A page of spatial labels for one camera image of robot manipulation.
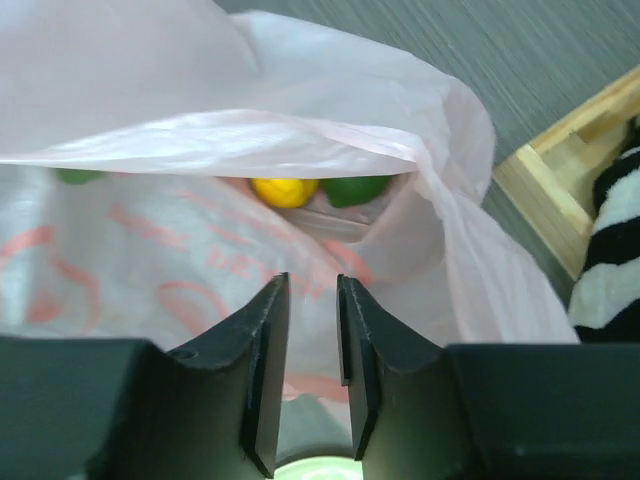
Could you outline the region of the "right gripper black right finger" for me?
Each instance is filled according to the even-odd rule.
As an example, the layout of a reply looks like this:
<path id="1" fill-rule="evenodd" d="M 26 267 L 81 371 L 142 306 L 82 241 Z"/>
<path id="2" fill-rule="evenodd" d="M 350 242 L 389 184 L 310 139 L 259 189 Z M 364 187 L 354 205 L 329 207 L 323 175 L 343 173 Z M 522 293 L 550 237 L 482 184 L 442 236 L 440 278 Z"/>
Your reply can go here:
<path id="1" fill-rule="evenodd" d="M 635 479 L 633 344 L 439 347 L 337 279 L 342 382 L 367 479 Z"/>

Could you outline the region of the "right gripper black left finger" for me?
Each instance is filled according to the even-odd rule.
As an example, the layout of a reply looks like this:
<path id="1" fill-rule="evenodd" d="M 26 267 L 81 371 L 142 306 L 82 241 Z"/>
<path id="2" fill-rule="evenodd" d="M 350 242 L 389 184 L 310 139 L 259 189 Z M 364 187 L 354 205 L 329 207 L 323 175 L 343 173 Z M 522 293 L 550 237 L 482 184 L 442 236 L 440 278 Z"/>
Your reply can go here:
<path id="1" fill-rule="evenodd" d="M 1 340 L 5 479 L 266 479 L 276 468 L 289 277 L 180 347 Z"/>

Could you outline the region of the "pink plastic bag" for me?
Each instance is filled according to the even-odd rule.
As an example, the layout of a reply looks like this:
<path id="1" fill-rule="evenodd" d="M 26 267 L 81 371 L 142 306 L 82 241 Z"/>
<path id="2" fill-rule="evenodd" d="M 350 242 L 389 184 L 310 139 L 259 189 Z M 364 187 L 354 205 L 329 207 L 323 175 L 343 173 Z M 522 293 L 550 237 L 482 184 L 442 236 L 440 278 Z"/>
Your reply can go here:
<path id="1" fill-rule="evenodd" d="M 346 448 L 341 273 L 440 346 L 577 340 L 482 209 L 494 151 L 464 83 L 339 30 L 211 1 L 5 1 L 1 331 L 170 349 L 287 273 L 284 448 Z M 320 180 L 360 176 L 393 180 L 332 207 Z M 319 187 L 273 208 L 253 178 Z"/>

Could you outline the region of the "fake yellow pear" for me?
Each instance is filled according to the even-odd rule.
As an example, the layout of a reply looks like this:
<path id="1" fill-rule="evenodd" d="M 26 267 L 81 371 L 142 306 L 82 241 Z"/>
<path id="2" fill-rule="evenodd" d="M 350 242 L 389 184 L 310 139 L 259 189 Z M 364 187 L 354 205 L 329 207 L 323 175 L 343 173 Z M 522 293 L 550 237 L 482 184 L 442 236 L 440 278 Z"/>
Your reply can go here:
<path id="1" fill-rule="evenodd" d="M 253 178 L 250 183 L 265 204 L 281 209 L 304 207 L 319 187 L 317 179 Z"/>

